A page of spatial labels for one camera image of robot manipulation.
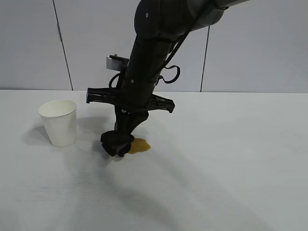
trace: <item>white paper cup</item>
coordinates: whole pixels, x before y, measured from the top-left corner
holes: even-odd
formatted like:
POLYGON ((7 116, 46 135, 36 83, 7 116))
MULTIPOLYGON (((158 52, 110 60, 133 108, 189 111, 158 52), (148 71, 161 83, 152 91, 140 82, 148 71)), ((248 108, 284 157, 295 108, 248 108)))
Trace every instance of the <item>white paper cup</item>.
POLYGON ((63 148, 75 142, 76 109, 76 103, 69 100, 51 101, 38 109, 53 146, 63 148))

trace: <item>table surface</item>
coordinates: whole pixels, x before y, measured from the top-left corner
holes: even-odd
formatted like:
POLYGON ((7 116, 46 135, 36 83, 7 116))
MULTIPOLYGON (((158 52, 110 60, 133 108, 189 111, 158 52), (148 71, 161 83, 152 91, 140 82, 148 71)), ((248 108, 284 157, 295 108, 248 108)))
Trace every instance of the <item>table surface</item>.
POLYGON ((1 231, 308 230, 308 94, 173 93, 134 132, 152 148, 108 158, 111 105, 84 91, 0 91, 1 231), (37 115, 77 103, 55 148, 37 115))

